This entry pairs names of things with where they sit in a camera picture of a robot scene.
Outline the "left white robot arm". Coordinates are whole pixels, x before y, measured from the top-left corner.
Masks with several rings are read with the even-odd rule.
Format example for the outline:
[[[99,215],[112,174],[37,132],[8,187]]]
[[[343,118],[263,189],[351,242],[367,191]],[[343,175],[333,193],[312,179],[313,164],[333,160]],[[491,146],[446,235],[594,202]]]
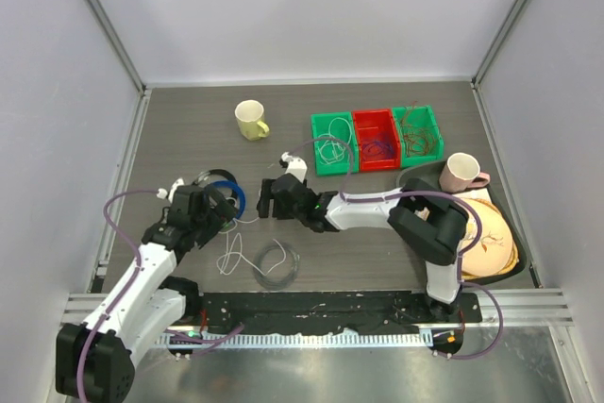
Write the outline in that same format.
[[[159,222],[134,245],[134,259],[104,300],[82,322],[64,324],[56,338],[55,389],[82,402],[122,402],[137,365],[174,322],[193,325],[201,313],[196,283],[172,273],[203,247],[237,209],[213,185],[178,180],[159,197]]]

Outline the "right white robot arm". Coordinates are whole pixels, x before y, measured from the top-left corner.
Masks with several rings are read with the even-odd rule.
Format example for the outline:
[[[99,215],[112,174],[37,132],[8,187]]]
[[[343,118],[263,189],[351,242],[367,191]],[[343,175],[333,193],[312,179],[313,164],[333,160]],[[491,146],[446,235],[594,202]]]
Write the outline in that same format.
[[[450,321],[460,309],[461,255],[472,247],[460,244],[468,221],[477,212],[458,197],[436,191],[412,178],[384,193],[315,193],[296,176],[265,178],[260,185],[260,218],[295,219],[316,232],[341,232],[352,228],[394,231],[426,264],[426,309],[439,323]]]

